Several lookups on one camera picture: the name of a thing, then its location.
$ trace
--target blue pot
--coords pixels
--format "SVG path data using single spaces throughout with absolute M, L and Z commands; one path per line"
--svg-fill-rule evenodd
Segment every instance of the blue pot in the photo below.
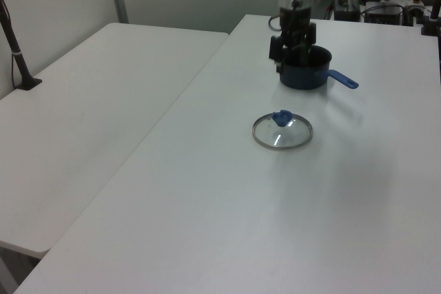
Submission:
M 294 48 L 284 58 L 280 67 L 280 81 L 293 89 L 312 90 L 327 82 L 328 77 L 356 89 L 358 83 L 337 72 L 329 69 L 332 60 L 331 52 L 317 45 L 311 46 L 307 66 L 300 65 L 300 48 Z

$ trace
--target white table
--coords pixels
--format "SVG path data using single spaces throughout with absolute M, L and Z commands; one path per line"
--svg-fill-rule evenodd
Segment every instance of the white table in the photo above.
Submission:
M 241 21 L 17 294 L 439 293 L 436 39 L 317 22 L 360 87 L 296 91 L 267 20 Z M 308 145 L 253 140 L 280 109 L 311 122 Z
M 110 24 L 0 101 L 0 246 L 41 258 L 226 34 Z

